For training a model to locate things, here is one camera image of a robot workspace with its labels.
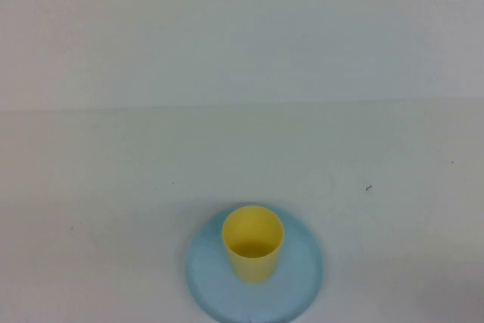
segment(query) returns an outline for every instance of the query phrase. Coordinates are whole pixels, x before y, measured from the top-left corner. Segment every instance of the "white table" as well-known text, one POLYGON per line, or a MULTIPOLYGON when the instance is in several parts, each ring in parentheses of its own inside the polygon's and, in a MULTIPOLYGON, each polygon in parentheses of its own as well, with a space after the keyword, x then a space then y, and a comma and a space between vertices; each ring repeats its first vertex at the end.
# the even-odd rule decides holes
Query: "white table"
POLYGON ((483 117, 483 99, 0 113, 0 321, 211 322, 185 249, 264 201, 324 249, 298 321, 482 323, 483 117))

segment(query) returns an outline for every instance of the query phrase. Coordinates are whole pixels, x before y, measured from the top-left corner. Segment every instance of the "white surface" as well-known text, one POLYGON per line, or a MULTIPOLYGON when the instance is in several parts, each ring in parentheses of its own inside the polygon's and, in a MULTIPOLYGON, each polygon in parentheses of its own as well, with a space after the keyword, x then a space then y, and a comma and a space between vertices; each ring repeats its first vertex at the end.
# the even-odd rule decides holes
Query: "white surface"
POLYGON ((0 0, 0 110, 484 96, 484 0, 0 0))
POLYGON ((0 113, 0 321, 210 322, 186 246, 221 208, 265 201, 324 248, 300 322, 482 323, 483 114, 483 99, 0 113))

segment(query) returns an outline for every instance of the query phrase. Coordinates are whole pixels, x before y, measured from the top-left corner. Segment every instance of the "plate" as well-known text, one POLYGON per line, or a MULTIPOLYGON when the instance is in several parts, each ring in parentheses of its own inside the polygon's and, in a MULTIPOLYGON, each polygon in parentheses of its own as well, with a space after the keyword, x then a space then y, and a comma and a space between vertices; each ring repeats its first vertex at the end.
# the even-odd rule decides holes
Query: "plate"
POLYGON ((222 242, 225 218, 214 215, 200 228, 185 265, 197 304, 219 323, 286 323, 306 311, 323 278, 321 249, 310 229, 290 213, 271 206, 284 224, 284 243, 274 274, 265 283, 245 283, 234 274, 222 242))

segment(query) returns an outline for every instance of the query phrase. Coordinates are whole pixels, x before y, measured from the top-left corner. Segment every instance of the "cup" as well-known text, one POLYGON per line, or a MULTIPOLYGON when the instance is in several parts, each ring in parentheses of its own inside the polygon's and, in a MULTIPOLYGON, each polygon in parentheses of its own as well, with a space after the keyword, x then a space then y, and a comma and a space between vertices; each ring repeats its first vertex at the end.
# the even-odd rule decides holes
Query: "cup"
POLYGON ((262 283, 271 277, 278 264, 284 226, 268 208, 245 206, 225 219, 222 240, 239 279, 262 283))

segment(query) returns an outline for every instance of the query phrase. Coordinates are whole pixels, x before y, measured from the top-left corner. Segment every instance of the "plastic cup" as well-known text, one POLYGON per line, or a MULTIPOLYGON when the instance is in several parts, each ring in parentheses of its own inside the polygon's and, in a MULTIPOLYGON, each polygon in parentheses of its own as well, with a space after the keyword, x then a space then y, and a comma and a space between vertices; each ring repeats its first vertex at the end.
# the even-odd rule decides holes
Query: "plastic cup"
POLYGON ((239 279, 262 283, 271 277, 278 264, 284 227, 271 210, 245 206, 225 219, 222 239, 239 279))

